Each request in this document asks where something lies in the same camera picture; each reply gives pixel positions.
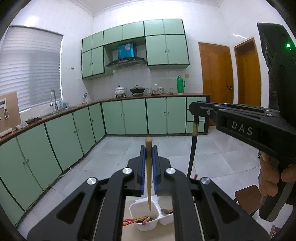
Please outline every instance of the white plastic container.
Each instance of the white plastic container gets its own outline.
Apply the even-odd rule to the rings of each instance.
[[[129,207],[132,218],[140,218],[147,215],[151,215],[152,217],[157,217],[157,218],[155,220],[147,222],[145,225],[141,223],[134,223],[131,225],[136,225],[136,227],[140,231],[148,231],[156,228],[158,220],[163,225],[172,223],[174,221],[173,213],[164,214],[163,212],[161,212],[161,208],[165,208],[168,210],[173,208],[171,196],[168,196],[168,197],[152,196],[151,211],[149,210],[149,207],[148,207],[148,198],[142,198],[142,199],[136,200],[136,202]]]

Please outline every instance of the wooden chair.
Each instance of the wooden chair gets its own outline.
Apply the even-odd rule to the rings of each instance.
[[[255,212],[261,207],[260,201],[262,194],[256,185],[249,186],[235,192],[235,202],[252,217]]]

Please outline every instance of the black pot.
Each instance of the black pot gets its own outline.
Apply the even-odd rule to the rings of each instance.
[[[138,93],[143,95],[144,91],[145,91],[145,88],[139,87],[138,85],[136,85],[134,88],[131,88],[131,92],[133,93],[133,95],[136,95]]]

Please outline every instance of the tiled floor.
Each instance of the tiled floor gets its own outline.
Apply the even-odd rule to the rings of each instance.
[[[152,144],[157,145],[158,154],[168,158],[172,167],[187,174],[191,139],[191,136],[153,137]],[[99,180],[110,177],[115,171],[126,167],[129,159],[138,156],[140,146],[144,144],[145,137],[104,138],[32,208],[19,225],[19,232],[26,238],[34,225],[88,177]],[[235,191],[258,185],[260,167],[257,153],[258,150],[248,144],[210,127],[208,135],[198,136],[191,176],[197,173],[199,178],[211,178],[234,199]],[[273,224],[281,227],[291,211],[292,206],[285,205],[273,223],[260,219],[258,212],[253,217],[269,232]]]

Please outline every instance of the green thermos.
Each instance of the green thermos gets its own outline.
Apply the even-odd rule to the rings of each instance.
[[[185,80],[181,78],[181,75],[177,78],[177,90],[178,93],[184,93],[184,87],[185,87]]]

